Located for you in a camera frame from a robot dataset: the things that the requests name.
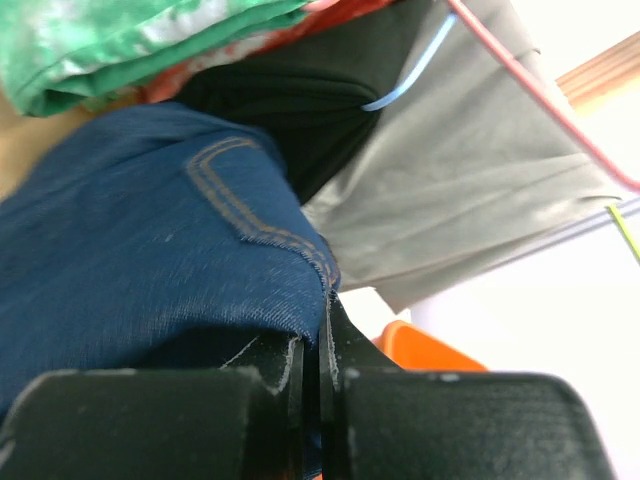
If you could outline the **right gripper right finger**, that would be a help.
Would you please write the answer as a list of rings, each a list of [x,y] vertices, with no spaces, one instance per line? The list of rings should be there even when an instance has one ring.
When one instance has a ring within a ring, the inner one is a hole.
[[[334,302],[319,336],[327,479],[610,479],[592,418],[560,378],[409,371]]]

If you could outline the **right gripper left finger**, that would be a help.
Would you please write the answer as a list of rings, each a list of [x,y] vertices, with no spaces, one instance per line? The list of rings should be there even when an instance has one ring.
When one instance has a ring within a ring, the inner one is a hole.
[[[5,479],[299,479],[304,344],[262,334],[218,368],[59,370],[1,428]]]

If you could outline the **navy blue denim trousers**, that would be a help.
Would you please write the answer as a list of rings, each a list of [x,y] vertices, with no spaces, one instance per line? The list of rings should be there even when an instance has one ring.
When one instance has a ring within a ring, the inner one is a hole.
[[[253,329],[315,343],[339,280],[263,132],[177,103],[120,110],[1,205],[1,406],[36,376],[194,362]]]

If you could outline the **green tie-dye trousers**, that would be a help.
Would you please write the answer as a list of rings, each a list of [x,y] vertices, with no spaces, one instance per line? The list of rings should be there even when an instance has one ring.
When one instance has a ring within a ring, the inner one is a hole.
[[[140,85],[254,33],[298,24],[304,1],[4,1],[1,89],[25,116]]]

